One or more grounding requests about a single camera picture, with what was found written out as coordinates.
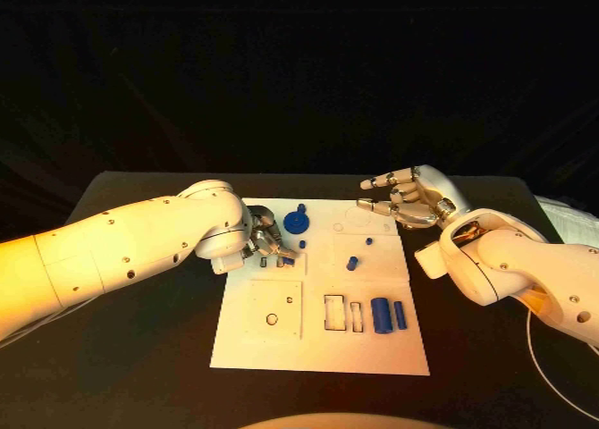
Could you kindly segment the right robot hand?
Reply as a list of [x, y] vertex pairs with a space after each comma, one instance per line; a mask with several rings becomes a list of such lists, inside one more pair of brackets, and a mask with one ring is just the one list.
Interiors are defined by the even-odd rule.
[[356, 207], [391, 217], [405, 229], [441, 229], [471, 211], [453, 181], [430, 165], [411, 166], [359, 182], [359, 188], [388, 187], [386, 201], [356, 200]]

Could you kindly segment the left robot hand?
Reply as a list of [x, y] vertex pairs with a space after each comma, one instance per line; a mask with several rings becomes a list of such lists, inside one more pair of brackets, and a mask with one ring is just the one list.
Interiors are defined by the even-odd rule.
[[260, 253], [264, 257], [276, 257], [276, 266], [293, 265], [297, 253], [281, 241], [281, 234], [274, 221], [274, 214], [264, 206], [247, 206], [250, 212], [250, 237], [241, 250], [242, 258]]

